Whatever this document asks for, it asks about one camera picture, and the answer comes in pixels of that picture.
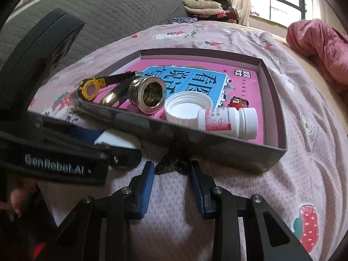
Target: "quilted mattress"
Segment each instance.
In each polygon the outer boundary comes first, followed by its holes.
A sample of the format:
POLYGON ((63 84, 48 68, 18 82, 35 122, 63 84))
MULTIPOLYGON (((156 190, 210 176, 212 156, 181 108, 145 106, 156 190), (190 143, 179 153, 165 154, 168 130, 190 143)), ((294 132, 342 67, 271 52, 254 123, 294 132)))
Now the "quilted mattress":
POLYGON ((0 68, 19 41, 54 8, 83 20, 80 32, 56 71, 89 53, 170 18, 186 17, 182 0, 40 0, 10 19, 0 32, 0 68))

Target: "screw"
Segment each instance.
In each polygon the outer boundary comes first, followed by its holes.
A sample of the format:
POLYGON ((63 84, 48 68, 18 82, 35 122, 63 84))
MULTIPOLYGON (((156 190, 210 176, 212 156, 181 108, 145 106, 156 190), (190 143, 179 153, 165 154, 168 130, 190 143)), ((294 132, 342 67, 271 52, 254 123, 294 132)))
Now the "screw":
POLYGON ((90 203, 94 198, 90 195, 85 196, 84 198, 82 198, 82 202, 83 203, 90 203))
POLYGON ((262 201, 262 197, 260 195, 254 195, 253 200, 256 203, 260 203, 262 201))
POLYGON ((220 194, 220 193, 222 193, 222 191, 223 191, 223 189, 222 189, 221 186, 215 186, 215 187, 213 187, 213 193, 214 193, 214 194, 220 194))
POLYGON ((132 192, 132 188, 130 188, 129 186, 126 186, 126 187, 121 189, 121 192, 123 194, 130 194, 132 192))

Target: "bottle cap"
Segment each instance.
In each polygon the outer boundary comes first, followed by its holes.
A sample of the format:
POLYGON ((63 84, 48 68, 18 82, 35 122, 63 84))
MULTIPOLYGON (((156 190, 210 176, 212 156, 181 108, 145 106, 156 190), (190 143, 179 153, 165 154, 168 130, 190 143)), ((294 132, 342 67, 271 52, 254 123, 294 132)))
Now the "bottle cap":
POLYGON ((196 91, 182 91, 166 100, 164 110, 168 122, 197 128, 198 111, 211 109, 212 106, 209 96, 196 91))
POLYGON ((258 114, 255 108, 241 108, 244 112, 245 119, 245 131, 243 137, 244 140, 255 139, 258 134, 258 114))

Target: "bottle label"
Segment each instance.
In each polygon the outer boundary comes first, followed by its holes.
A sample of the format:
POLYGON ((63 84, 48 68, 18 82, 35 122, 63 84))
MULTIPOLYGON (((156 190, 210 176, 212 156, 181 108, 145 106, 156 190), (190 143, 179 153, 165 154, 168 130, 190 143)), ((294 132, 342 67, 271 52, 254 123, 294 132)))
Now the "bottle label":
POLYGON ((224 107, 218 109, 205 110, 205 130, 206 131, 225 131, 232 130, 230 123, 230 113, 224 107))

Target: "window sill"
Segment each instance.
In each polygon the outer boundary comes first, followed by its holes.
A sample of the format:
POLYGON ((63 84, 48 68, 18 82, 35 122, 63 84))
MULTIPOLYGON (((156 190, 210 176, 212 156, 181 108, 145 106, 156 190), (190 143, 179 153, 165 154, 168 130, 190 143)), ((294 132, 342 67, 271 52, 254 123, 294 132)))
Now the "window sill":
POLYGON ((281 25, 280 23, 277 23, 277 22, 273 22, 271 20, 268 20, 268 19, 264 19, 264 18, 261 18, 261 17, 257 17, 255 15, 249 15, 251 18, 253 19, 256 19, 256 20, 259 20, 261 22, 266 22, 267 24, 269 25, 274 25, 274 26, 278 26, 278 27, 281 27, 281 28, 284 28, 284 29, 288 29, 285 25, 281 25))

